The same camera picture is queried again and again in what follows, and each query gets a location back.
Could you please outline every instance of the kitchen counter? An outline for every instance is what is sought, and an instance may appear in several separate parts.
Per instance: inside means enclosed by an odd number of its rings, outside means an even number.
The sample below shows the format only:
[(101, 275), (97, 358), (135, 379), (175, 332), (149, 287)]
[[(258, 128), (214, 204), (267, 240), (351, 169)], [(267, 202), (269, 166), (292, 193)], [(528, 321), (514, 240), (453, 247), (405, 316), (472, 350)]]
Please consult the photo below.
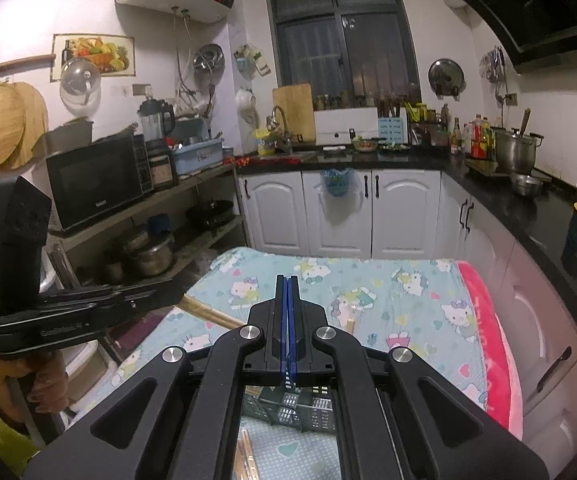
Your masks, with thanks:
[(324, 161), (313, 154), (300, 164), (280, 160), (262, 166), (253, 164), (238, 168), (237, 173), (247, 175), (326, 168), (443, 171), (484, 205), (517, 239), (549, 279), (577, 324), (577, 261), (562, 259), (573, 211), (570, 189), (557, 187), (553, 182), (548, 192), (535, 200), (527, 200), (511, 192), (510, 179), (472, 174), (462, 158), (450, 157), (445, 152), (425, 153), (411, 149), (395, 155), (381, 155), (350, 151), (346, 160), (329, 158)]

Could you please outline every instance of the wooden rolling pin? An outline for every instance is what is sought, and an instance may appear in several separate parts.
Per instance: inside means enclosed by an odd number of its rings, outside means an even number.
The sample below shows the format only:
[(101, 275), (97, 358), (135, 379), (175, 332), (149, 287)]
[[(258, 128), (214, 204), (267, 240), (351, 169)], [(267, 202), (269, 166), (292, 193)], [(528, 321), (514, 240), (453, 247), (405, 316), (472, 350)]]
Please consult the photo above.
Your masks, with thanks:
[(244, 326), (246, 323), (236, 319), (235, 317), (219, 312), (212, 307), (209, 307), (206, 303), (196, 300), (192, 296), (184, 295), (182, 300), (175, 305), (176, 307), (182, 309), (184, 312), (188, 312), (193, 316), (199, 317), (204, 321), (209, 321), (215, 323), (216, 325), (223, 326), (228, 330), (233, 328), (238, 328)]

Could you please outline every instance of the silver screw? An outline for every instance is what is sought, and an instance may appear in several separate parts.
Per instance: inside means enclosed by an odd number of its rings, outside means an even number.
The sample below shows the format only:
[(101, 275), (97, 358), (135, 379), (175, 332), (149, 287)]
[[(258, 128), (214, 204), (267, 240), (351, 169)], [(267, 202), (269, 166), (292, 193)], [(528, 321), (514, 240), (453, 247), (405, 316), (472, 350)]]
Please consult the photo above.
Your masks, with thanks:
[(240, 329), (240, 336), (244, 339), (255, 339), (260, 335), (260, 329), (254, 325), (246, 325)]
[(162, 359), (167, 363), (176, 363), (182, 357), (184, 357), (184, 350), (178, 346), (169, 346), (164, 352), (162, 352)]
[(337, 332), (332, 326), (321, 326), (315, 332), (315, 335), (318, 336), (319, 339), (333, 339)]
[(397, 348), (393, 348), (391, 354), (393, 355), (393, 359), (395, 359), (398, 363), (407, 363), (412, 359), (412, 352), (406, 348), (406, 346), (398, 346)]

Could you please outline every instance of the cabinet door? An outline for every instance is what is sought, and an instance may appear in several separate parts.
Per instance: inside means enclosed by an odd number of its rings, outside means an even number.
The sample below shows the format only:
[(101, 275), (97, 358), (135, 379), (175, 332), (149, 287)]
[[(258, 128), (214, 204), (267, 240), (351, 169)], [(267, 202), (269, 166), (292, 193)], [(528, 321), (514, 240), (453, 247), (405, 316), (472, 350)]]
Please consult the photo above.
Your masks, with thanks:
[(469, 262), (486, 283), (495, 300), (515, 238), (488, 210), (474, 199), (464, 209), (464, 260)]
[(302, 174), (267, 173), (241, 178), (253, 248), (308, 256)]
[(326, 191), (318, 171), (302, 173), (311, 256), (370, 258), (372, 180), (370, 171), (352, 171), (348, 193)]
[(550, 478), (577, 453), (577, 363), (524, 417), (523, 442), (546, 464)]
[[(524, 248), (515, 244), (497, 299), (495, 312), (513, 353), (529, 412), (577, 362), (577, 326), (549, 280)], [(571, 347), (537, 392), (548, 368)]]
[(441, 182), (433, 257), (460, 260), (465, 235), (463, 219), (471, 197), (462, 186), (445, 173), (442, 174)]
[(374, 170), (373, 258), (430, 258), (439, 211), (439, 171)]

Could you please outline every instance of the black pot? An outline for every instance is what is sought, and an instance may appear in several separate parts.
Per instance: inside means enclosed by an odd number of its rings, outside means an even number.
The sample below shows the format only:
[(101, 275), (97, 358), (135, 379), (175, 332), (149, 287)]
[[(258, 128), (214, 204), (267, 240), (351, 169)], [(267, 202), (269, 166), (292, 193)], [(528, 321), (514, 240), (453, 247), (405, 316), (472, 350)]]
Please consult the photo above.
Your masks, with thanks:
[(228, 224), (235, 217), (233, 202), (230, 200), (200, 202), (186, 211), (186, 216), (200, 231), (214, 230)]

